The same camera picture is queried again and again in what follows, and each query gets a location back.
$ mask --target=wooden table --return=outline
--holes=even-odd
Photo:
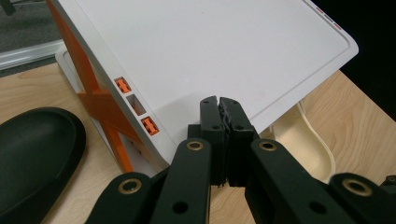
[[[376,184],[396,174],[396,123],[341,72],[304,100],[306,116],[332,150],[336,173]],[[44,223],[83,223],[120,169],[57,63],[0,78],[0,123],[29,109],[58,106],[77,115],[87,132],[81,163]],[[254,223],[244,189],[212,187],[210,223]]]

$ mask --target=wooden surface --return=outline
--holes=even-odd
[[[341,72],[312,91],[304,104],[307,118],[332,150],[336,173],[364,175],[376,184],[396,174],[395,121]],[[73,112],[87,132],[82,161],[44,223],[84,223],[120,169],[57,63],[0,78],[0,123],[40,106]],[[212,187],[210,223],[254,223],[244,190]]]

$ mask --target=floor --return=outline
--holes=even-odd
[[[386,0],[313,0],[356,40],[359,54],[341,68],[362,91],[396,120],[396,16]],[[0,8],[0,53],[61,39],[45,2]],[[0,77],[49,63],[54,57],[0,71]]]

